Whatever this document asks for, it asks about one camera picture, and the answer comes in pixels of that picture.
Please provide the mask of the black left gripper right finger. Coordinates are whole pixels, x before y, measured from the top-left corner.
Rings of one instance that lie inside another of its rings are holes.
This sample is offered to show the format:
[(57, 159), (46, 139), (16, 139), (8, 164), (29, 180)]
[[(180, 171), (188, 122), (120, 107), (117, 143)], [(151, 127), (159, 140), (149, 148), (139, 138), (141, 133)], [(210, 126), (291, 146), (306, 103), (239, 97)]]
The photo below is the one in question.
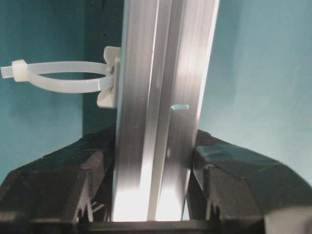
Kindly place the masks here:
[(221, 234), (309, 234), (312, 188), (287, 165), (199, 130), (187, 206)]

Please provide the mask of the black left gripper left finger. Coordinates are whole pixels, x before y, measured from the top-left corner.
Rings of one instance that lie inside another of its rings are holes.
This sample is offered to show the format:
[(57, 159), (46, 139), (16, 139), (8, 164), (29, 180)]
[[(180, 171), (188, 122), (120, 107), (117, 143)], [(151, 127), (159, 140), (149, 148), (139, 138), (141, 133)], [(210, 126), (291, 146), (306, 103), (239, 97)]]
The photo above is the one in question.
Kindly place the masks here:
[(0, 186), (3, 234), (74, 234), (110, 220), (115, 126), (8, 173)]

